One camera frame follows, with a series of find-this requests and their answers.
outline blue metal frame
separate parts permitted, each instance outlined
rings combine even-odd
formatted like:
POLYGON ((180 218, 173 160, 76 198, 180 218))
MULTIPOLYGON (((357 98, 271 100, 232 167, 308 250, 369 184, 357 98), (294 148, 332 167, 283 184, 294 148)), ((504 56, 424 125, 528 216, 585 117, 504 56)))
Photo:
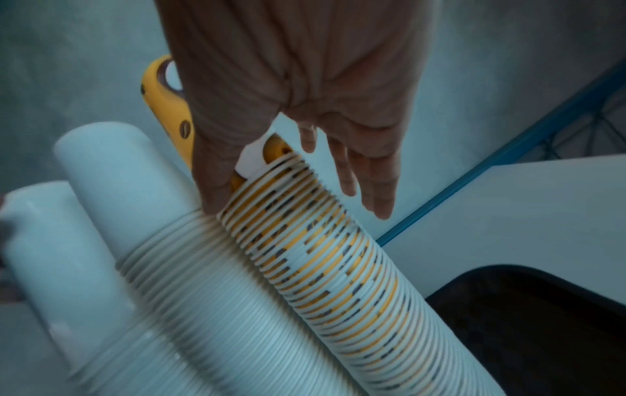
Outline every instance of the blue metal frame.
POLYGON ((626 59, 619 62, 611 70, 604 73, 572 98, 552 110, 532 127, 519 134, 515 139, 435 195, 427 203, 385 232, 377 239, 377 242, 384 246, 492 166, 516 162, 530 149, 564 129, 581 115, 586 112, 598 112, 607 98, 624 85, 626 85, 626 59))

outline hand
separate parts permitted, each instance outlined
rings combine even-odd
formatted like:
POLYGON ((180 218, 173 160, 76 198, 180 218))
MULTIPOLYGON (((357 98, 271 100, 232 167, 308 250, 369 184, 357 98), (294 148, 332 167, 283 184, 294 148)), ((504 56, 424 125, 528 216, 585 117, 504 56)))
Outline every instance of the hand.
POLYGON ((391 216, 400 146, 436 0, 156 0, 189 103, 193 174, 208 213, 230 197, 246 144, 279 112, 313 152, 326 132, 341 188, 391 216))

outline black surface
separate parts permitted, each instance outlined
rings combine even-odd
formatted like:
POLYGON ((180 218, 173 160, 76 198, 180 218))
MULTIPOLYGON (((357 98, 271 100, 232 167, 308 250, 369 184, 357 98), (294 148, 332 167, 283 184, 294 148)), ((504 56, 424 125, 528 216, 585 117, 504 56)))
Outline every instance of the black surface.
POLYGON ((426 300, 509 396, 626 395, 623 305, 517 266, 471 271, 426 300))

